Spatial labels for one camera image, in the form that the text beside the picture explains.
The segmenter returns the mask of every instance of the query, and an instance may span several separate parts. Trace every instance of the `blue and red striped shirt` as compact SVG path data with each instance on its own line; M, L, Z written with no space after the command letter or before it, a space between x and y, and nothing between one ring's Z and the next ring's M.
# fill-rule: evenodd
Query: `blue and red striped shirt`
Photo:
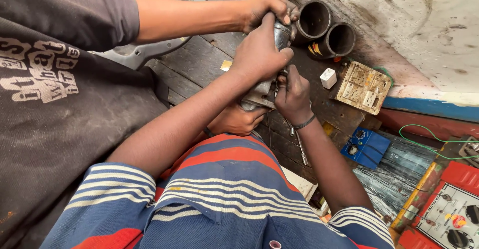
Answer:
M157 181L126 164L91 166L41 248L394 246L364 207L325 224L260 139L222 134L191 148Z

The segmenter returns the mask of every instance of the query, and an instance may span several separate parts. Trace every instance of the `hand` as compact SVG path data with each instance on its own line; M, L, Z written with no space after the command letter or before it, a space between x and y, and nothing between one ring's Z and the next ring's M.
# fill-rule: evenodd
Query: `hand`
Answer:
M276 48L274 20L274 14L267 13L263 17L261 26L242 41L236 49L235 59L228 73L239 73L240 78L252 81L251 86L253 86L277 74L293 58L292 49L284 48L278 51Z
M274 105L292 125L307 122L314 113L309 106L309 81L299 75L295 65L288 66L288 77L278 77L278 94Z
M242 2L246 4L243 6L243 9L246 10L244 13L245 23L243 32L246 34L257 28L265 14L269 11L275 13L277 19L283 25L290 25L291 21L295 22L299 19L298 7L288 0L242 0ZM294 27L293 30L291 41L294 40L296 35L296 28Z
M208 128L215 135L231 133L238 136L248 136L263 120L264 114L271 111L266 107L259 107L252 111L245 111L236 102L227 106L209 125Z

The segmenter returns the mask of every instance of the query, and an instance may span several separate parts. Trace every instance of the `wristband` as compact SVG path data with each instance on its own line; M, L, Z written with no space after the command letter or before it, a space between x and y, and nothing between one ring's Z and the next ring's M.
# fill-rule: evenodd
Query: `wristband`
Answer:
M211 138L211 137L215 136L208 127L205 127L203 132L205 132L205 134L208 136L208 138Z
M301 125L293 125L293 128L298 130L298 129L302 129L303 127L309 125L309 123L313 122L313 120L316 118L316 114L313 113L313 116L308 120L306 121L305 123L301 124Z

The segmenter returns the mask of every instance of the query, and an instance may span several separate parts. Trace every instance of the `t-shirt sleeve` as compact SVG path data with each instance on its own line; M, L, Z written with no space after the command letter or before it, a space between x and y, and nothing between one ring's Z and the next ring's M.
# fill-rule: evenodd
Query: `t-shirt sleeve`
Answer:
M156 186L121 163L91 166L40 248L128 248L143 236Z
M328 225L337 229L361 248L394 248L387 226L374 212L360 206L337 212Z
M0 0L0 17L86 51L136 39L135 0Z

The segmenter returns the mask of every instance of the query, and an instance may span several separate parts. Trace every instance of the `black t-shirt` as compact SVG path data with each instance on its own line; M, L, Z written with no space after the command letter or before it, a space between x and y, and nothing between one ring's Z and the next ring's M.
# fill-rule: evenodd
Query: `black t-shirt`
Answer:
M135 0L0 0L0 247L38 247L82 173L166 110L146 76L87 52L138 28Z

